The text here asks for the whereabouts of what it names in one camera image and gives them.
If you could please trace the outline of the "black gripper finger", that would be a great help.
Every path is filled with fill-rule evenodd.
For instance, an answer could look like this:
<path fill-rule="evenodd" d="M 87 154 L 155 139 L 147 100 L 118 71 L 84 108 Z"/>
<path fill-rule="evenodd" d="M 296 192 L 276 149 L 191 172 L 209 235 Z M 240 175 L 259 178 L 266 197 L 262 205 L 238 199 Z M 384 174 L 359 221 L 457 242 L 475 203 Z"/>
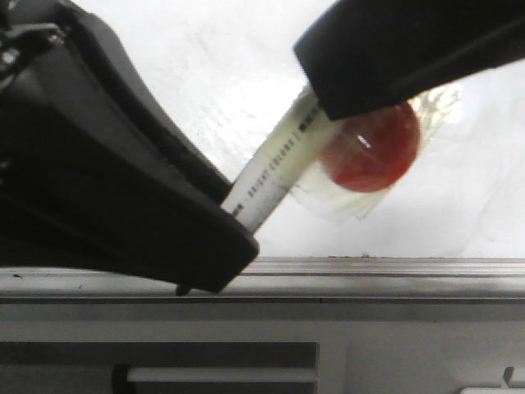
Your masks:
<path fill-rule="evenodd" d="M 258 254 L 230 182 L 163 111 L 102 19 L 1 4 L 1 265 L 219 292 Z"/>
<path fill-rule="evenodd" d="M 294 53 L 331 120 L 524 57 L 522 1 L 337 1 Z"/>

